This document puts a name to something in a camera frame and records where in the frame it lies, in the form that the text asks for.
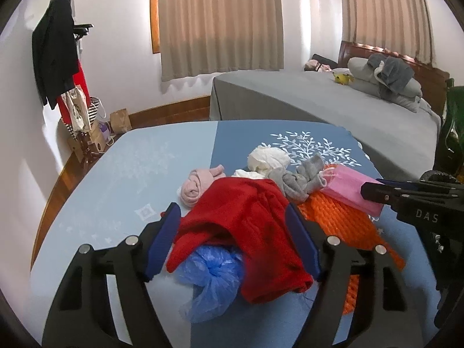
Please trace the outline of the pink mask pack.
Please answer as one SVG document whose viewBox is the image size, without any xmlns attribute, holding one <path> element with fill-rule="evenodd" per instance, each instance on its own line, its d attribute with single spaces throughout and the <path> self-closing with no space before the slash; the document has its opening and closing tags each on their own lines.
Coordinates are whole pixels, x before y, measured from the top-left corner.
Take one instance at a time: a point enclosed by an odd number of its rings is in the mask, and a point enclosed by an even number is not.
<svg viewBox="0 0 464 348">
<path fill-rule="evenodd" d="M 366 183 L 379 184 L 375 179 L 366 176 L 351 167 L 337 164 L 335 167 L 327 167 L 319 172 L 319 177 L 324 180 L 321 192 L 335 200 L 351 206 L 372 217 L 379 217 L 383 204 L 365 200 L 361 195 L 361 187 Z"/>
</svg>

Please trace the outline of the orange foam net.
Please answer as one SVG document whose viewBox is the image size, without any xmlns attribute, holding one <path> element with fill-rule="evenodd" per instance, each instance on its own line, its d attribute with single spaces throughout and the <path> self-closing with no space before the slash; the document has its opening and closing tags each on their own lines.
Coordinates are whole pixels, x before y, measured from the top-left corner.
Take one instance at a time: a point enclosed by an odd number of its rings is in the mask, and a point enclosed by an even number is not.
<svg viewBox="0 0 464 348">
<path fill-rule="evenodd" d="M 350 247 L 372 250 L 378 244 L 385 246 L 399 271 L 405 266 L 403 258 L 381 238 L 370 217 L 352 206 L 348 206 L 321 191 L 313 192 L 298 205 L 301 214 L 317 222 L 324 233 L 338 236 Z"/>
</svg>

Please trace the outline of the grey sock bundle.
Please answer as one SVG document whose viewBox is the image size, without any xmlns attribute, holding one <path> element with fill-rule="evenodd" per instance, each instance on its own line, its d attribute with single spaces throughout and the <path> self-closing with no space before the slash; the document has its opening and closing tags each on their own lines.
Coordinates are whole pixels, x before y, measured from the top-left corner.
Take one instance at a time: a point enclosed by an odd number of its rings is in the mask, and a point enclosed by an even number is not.
<svg viewBox="0 0 464 348">
<path fill-rule="evenodd" d="M 327 181 L 322 176 L 324 166 L 322 157 L 315 154 L 303 161 L 295 172 L 276 168 L 267 175 L 267 178 L 276 183 L 287 199 L 301 204 L 310 194 L 326 187 Z"/>
</svg>

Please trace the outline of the blue plastic bag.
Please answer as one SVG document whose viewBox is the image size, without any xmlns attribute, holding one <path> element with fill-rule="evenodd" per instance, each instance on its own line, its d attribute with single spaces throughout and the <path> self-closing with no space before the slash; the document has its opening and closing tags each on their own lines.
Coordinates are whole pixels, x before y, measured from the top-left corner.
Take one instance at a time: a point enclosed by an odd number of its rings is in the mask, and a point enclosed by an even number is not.
<svg viewBox="0 0 464 348">
<path fill-rule="evenodd" d="M 244 278 L 243 255 L 235 247 L 203 245 L 174 271 L 176 280 L 193 286 L 193 299 L 180 308 L 192 324 L 223 315 L 233 303 Z"/>
</svg>

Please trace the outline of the red cloth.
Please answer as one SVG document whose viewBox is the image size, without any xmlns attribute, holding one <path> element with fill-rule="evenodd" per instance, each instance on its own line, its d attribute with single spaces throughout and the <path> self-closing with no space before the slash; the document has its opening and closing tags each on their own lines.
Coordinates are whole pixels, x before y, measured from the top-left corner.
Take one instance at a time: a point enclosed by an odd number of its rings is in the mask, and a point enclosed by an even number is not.
<svg viewBox="0 0 464 348">
<path fill-rule="evenodd" d="M 272 301 L 313 284 L 285 224 L 288 199 L 269 179 L 224 177 L 213 182 L 181 219 L 166 267 L 172 273 L 203 245 L 239 249 L 244 261 L 242 297 Z"/>
</svg>

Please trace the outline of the pink sock roll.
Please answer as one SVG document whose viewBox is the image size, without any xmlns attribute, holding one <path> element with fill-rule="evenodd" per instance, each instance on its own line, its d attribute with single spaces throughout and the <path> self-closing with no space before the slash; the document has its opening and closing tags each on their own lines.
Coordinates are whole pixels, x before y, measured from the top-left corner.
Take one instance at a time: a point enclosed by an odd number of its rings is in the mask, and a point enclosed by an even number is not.
<svg viewBox="0 0 464 348">
<path fill-rule="evenodd" d="M 222 165 L 192 170 L 179 189 L 179 199 L 189 208 L 195 206 L 215 180 L 226 177 Z"/>
</svg>

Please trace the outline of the white tissue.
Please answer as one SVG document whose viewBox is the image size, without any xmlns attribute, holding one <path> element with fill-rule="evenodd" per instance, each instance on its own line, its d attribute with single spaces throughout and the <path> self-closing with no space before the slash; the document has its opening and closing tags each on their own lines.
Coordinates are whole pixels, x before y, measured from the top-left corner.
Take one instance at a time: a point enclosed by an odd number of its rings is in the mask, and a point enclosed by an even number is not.
<svg viewBox="0 0 464 348">
<path fill-rule="evenodd" d="M 266 178 L 265 175 L 260 174 L 259 172 L 246 171 L 243 169 L 236 169 L 236 171 L 233 172 L 232 177 L 243 177 L 243 178 L 249 178 L 249 179 L 254 179 L 254 180 L 260 180 L 260 179 Z"/>
</svg>

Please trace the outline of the black metal chair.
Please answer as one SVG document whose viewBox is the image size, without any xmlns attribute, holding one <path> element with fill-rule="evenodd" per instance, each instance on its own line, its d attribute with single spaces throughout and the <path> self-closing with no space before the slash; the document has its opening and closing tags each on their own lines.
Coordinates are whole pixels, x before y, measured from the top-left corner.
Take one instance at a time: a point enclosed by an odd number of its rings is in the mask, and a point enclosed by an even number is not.
<svg viewBox="0 0 464 348">
<path fill-rule="evenodd" d="M 463 169 L 463 86 L 446 81 L 447 94 L 433 169 L 457 177 Z"/>
</svg>

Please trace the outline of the bed with grey sheet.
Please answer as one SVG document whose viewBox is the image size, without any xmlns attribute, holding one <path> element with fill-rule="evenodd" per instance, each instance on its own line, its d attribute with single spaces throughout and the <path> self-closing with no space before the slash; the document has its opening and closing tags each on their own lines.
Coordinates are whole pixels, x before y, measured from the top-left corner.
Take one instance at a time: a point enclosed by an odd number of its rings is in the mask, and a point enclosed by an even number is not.
<svg viewBox="0 0 464 348">
<path fill-rule="evenodd" d="M 212 120 L 281 119 L 341 126 L 381 175 L 418 179 L 435 162 L 441 119 L 426 102 L 416 112 L 383 101 L 329 73 L 240 71 L 212 80 Z"/>
</svg>

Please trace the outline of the folded grey blankets pile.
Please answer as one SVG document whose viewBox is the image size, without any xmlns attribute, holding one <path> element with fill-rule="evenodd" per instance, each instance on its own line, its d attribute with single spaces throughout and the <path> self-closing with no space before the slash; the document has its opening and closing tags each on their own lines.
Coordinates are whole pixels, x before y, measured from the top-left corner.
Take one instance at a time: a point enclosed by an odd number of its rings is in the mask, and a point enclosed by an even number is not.
<svg viewBox="0 0 464 348">
<path fill-rule="evenodd" d="M 385 102 L 398 104 L 411 112 L 432 112 L 425 101 L 422 85 L 414 78 L 414 70 L 398 57 L 374 54 L 369 58 L 352 57 L 348 69 L 354 77 L 352 89 Z"/>
</svg>

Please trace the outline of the blue tree-pattern table cloth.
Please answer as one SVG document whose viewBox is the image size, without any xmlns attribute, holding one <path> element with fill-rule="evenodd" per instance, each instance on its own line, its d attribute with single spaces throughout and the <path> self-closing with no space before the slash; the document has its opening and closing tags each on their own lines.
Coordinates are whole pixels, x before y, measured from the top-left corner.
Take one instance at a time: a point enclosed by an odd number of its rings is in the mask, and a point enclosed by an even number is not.
<svg viewBox="0 0 464 348">
<path fill-rule="evenodd" d="M 333 288 L 323 309 L 303 301 L 306 271 L 285 224 L 288 201 L 270 181 L 227 177 L 188 211 L 175 205 L 190 169 L 245 164 L 260 142 L 307 138 L 378 177 L 374 154 L 345 129 L 290 120 L 179 123 L 131 131 L 64 204 L 31 273 L 33 335 L 44 347 L 291 347 L 309 316 L 309 347 L 344 342 L 352 318 Z M 171 267 L 201 244 L 227 242 L 246 262 L 246 284 L 221 317 L 181 318 L 191 288 Z"/>
</svg>

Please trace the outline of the yellow plush toy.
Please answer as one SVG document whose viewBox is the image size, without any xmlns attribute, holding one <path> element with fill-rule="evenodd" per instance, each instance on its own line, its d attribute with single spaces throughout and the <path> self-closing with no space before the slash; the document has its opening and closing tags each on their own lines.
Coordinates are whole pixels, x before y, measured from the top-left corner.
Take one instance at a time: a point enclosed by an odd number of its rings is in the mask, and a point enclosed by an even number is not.
<svg viewBox="0 0 464 348">
<path fill-rule="evenodd" d="M 354 81 L 354 77 L 348 73 L 336 73 L 334 72 L 333 73 L 333 78 L 334 78 L 334 82 L 339 84 L 339 85 L 343 85 L 343 86 L 347 86 L 349 85 L 350 83 L 352 83 Z"/>
</svg>

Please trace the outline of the wooden coat rack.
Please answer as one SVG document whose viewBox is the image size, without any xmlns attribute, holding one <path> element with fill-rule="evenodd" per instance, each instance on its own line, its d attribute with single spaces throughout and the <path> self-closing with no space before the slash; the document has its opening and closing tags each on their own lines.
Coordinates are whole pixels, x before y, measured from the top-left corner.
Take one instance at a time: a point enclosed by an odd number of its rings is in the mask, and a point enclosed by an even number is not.
<svg viewBox="0 0 464 348">
<path fill-rule="evenodd" d="M 75 140 L 72 150 L 87 169 L 114 143 L 114 135 L 104 105 L 90 95 L 81 61 L 77 65 L 78 72 L 72 77 L 75 87 L 63 93 L 57 105 L 64 126 Z"/>
</svg>

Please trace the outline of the pink items by bed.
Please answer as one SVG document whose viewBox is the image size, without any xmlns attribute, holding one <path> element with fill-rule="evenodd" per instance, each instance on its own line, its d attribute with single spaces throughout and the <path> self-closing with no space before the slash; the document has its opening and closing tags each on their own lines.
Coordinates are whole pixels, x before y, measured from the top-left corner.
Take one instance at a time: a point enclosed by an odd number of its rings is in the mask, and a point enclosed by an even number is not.
<svg viewBox="0 0 464 348">
<path fill-rule="evenodd" d="M 305 63 L 305 72 L 331 72 L 338 68 L 338 64 L 329 58 L 323 57 L 314 53 L 312 57 Z"/>
</svg>

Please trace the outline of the brown paper bag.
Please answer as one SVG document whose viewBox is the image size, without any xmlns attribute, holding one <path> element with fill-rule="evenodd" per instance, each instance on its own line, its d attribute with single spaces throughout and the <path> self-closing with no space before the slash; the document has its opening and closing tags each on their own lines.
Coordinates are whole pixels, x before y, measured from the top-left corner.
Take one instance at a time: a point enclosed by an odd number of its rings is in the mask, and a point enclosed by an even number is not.
<svg viewBox="0 0 464 348">
<path fill-rule="evenodd" d="M 115 134 L 125 134 L 132 130 L 127 109 L 122 108 L 110 114 L 110 126 Z"/>
</svg>

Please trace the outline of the right beige curtain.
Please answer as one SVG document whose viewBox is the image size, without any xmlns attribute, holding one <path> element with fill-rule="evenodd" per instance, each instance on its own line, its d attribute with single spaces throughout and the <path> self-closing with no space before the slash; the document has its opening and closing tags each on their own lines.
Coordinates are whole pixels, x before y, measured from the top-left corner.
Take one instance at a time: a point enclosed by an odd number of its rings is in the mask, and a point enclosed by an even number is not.
<svg viewBox="0 0 464 348">
<path fill-rule="evenodd" d="M 426 0 L 342 0 L 345 42 L 387 49 L 422 64 L 435 64 Z"/>
</svg>

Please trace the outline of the beige curtain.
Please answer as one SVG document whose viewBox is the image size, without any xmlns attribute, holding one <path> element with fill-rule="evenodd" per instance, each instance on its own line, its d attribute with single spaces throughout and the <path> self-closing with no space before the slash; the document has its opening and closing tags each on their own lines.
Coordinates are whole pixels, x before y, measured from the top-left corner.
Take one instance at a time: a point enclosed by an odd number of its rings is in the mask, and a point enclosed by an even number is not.
<svg viewBox="0 0 464 348">
<path fill-rule="evenodd" d="M 435 64 L 426 0 L 342 0 L 345 42 L 387 49 L 422 64 Z"/>
<path fill-rule="evenodd" d="M 162 80 L 284 67 L 282 0 L 158 0 Z"/>
</svg>

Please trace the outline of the striped bag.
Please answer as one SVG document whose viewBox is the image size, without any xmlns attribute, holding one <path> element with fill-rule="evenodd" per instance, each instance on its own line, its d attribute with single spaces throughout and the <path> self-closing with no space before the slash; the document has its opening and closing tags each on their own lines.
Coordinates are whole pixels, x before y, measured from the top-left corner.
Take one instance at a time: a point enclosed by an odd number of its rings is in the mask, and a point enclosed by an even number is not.
<svg viewBox="0 0 464 348">
<path fill-rule="evenodd" d="M 97 97 L 90 96 L 90 106 L 88 107 L 88 116 L 90 125 L 93 125 L 94 121 L 106 122 L 108 114 L 101 100 Z"/>
</svg>

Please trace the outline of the canvas tote bag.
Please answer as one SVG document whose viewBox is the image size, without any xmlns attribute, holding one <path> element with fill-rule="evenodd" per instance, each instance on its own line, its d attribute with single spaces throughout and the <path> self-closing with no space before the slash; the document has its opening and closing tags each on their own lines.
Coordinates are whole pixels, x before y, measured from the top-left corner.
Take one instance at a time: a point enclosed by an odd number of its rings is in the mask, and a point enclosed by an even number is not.
<svg viewBox="0 0 464 348">
<path fill-rule="evenodd" d="M 70 125 L 74 132 L 89 132 L 91 129 L 88 116 L 86 95 L 80 85 L 62 94 L 64 106 L 68 110 Z"/>
</svg>

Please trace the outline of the red hanging bag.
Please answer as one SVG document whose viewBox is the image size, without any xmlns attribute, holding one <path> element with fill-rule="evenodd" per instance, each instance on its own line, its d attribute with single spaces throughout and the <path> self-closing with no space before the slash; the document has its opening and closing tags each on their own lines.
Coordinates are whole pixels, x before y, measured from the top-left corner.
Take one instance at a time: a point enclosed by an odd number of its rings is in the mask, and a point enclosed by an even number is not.
<svg viewBox="0 0 464 348">
<path fill-rule="evenodd" d="M 90 95 L 86 85 L 82 66 L 78 62 L 78 72 L 72 76 L 75 87 L 57 99 L 61 118 L 65 124 L 72 127 L 74 132 L 90 130 Z"/>
</svg>

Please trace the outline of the black hanging coat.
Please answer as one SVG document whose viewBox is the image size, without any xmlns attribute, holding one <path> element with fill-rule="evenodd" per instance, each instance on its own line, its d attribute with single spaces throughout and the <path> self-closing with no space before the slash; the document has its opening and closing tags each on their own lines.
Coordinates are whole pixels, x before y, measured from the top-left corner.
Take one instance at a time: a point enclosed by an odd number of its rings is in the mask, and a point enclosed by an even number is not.
<svg viewBox="0 0 464 348">
<path fill-rule="evenodd" d="M 71 0 L 50 0 L 32 32 L 35 82 L 42 104 L 54 109 L 57 98 L 73 89 L 79 70 Z"/>
</svg>

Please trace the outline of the left beige curtain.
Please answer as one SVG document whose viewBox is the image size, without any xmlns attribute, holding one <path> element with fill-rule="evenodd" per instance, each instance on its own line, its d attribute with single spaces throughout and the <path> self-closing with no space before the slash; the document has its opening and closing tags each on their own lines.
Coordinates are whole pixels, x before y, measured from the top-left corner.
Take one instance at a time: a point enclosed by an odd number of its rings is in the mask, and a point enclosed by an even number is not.
<svg viewBox="0 0 464 348">
<path fill-rule="evenodd" d="M 158 0 L 162 80 L 284 67 L 282 0 Z"/>
</svg>

